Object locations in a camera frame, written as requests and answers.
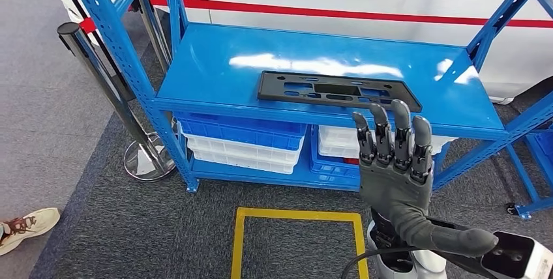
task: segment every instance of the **robot finger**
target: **robot finger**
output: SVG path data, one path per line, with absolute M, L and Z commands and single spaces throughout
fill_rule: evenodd
M 393 100 L 391 105 L 396 124 L 394 165 L 407 170 L 411 166 L 411 113 L 401 100 Z
M 374 147 L 374 142 L 372 141 L 372 136 L 370 135 L 370 128 L 366 123 L 365 116 L 356 111 L 353 112 L 351 116 L 353 117 L 353 121 L 355 122 L 355 127 L 357 129 L 359 161 L 371 164 L 376 153 L 376 148 Z
M 376 138 L 376 159 L 384 165 L 390 164 L 393 156 L 392 135 L 390 123 L 386 111 L 377 103 L 370 103 L 368 109 L 374 116 L 375 138 Z
M 411 163 L 411 178 L 424 184 L 432 169 L 432 129 L 422 116 L 413 117 L 415 129 L 415 148 Z

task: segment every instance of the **yellow tape square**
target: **yellow tape square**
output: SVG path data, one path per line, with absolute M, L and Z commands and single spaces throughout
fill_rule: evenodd
M 352 222 L 355 235 L 355 249 L 357 255 L 365 252 L 365 238 L 363 237 L 363 223 L 358 213 L 318 212 L 318 211 L 293 211 L 286 209 L 254 209 L 239 207 L 236 210 L 236 223 L 234 226 L 234 245 L 232 248 L 231 279 L 240 279 L 242 275 L 242 249 L 244 245 L 244 221 L 246 217 L 259 218 L 283 218 L 300 220 L 328 220 L 334 222 Z M 368 279 L 368 267 L 366 259 L 357 263 L 360 279 Z

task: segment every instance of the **blue shelf board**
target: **blue shelf board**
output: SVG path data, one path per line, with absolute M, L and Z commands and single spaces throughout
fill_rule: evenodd
M 364 109 L 258 100 L 264 70 L 402 80 L 423 106 L 413 115 L 425 116 L 436 134 L 505 134 L 465 48 L 439 44 L 191 23 L 155 102 L 173 111 L 335 126 L 353 127 L 353 111 L 370 116 Z
M 227 181 L 245 181 L 248 183 L 282 184 L 306 188 L 324 188 L 333 190 L 359 191 L 359 178 L 339 177 L 311 172 L 311 137 L 305 136 L 297 165 L 290 175 L 273 173 L 257 169 L 242 168 L 196 160 L 192 157 L 190 164 L 192 174 L 200 179 L 217 179 Z

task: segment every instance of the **shoe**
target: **shoe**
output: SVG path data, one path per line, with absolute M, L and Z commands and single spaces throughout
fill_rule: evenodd
M 0 256 L 15 249 L 24 239 L 48 232 L 58 220 L 58 209 L 51 207 L 39 209 L 23 218 L 0 222 L 4 227 L 4 234 L 0 235 Z

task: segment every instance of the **blue plastic bin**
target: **blue plastic bin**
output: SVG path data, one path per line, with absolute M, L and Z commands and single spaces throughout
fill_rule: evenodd
M 175 112 L 185 134 L 296 151 L 306 124 Z
M 324 175 L 359 178 L 359 165 L 347 164 L 341 157 L 319 155 L 319 128 L 311 131 L 311 171 Z
M 551 132 L 544 132 L 536 137 L 536 141 L 541 147 L 543 153 L 553 163 L 553 124 L 549 126 Z

